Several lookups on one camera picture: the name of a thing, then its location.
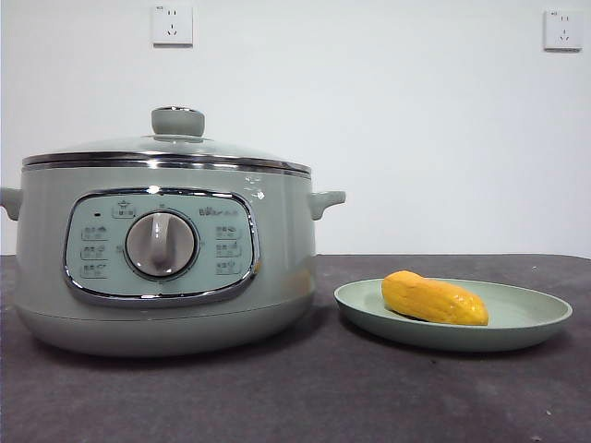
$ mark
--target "wall outlet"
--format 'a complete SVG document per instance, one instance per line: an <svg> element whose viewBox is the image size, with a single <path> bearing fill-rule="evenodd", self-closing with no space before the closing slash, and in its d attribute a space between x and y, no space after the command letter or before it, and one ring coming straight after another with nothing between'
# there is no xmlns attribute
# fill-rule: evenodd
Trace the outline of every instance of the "wall outlet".
<svg viewBox="0 0 591 443"><path fill-rule="evenodd" d="M545 50L581 51L582 48L582 11L546 11L544 13Z"/></svg>
<svg viewBox="0 0 591 443"><path fill-rule="evenodd" d="M151 13L151 40L154 46L192 46L193 7L155 6Z"/></svg>

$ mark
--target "table surface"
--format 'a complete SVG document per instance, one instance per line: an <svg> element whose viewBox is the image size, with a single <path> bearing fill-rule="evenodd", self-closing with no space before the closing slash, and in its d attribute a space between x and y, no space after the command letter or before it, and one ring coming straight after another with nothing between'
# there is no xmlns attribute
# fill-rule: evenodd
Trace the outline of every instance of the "table surface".
<svg viewBox="0 0 591 443"><path fill-rule="evenodd" d="M313 307L264 341L115 359L31 337L2 257L2 437L11 442L588 442L591 260L545 255L318 256ZM333 298L396 269L551 293L573 316L507 353L445 353L372 336Z"/></svg>

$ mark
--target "plate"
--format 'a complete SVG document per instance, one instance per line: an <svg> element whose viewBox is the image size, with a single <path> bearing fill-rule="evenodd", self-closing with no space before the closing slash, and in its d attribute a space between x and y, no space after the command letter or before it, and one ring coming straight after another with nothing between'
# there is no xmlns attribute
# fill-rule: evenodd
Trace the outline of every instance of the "plate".
<svg viewBox="0 0 591 443"><path fill-rule="evenodd" d="M488 310L487 326L415 320L392 312L381 296L382 279L348 283L334 292L343 314L361 329L385 339L431 349L496 352L541 343L556 334L573 309L560 298L486 281L446 281L477 293Z"/></svg>

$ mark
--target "sage green pot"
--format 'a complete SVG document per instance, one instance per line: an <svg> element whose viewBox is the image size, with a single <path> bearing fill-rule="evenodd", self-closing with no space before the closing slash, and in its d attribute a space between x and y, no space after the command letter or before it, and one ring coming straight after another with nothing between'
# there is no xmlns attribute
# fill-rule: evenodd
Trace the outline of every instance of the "sage green pot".
<svg viewBox="0 0 591 443"><path fill-rule="evenodd" d="M42 341L158 356L254 341L300 318L315 289L304 165L202 138L203 115L152 112L156 135L23 161L2 188L18 220L15 305Z"/></svg>

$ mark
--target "glass lid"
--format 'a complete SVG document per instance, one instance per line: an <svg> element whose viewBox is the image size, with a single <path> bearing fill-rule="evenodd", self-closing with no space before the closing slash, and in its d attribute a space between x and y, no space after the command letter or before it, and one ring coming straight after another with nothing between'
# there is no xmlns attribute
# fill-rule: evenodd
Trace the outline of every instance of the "glass lid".
<svg viewBox="0 0 591 443"><path fill-rule="evenodd" d="M132 162L220 164L272 168L310 174L309 167L274 155L203 138L205 116L182 106L166 106L151 113L154 135L94 141L23 160L25 169L116 166Z"/></svg>

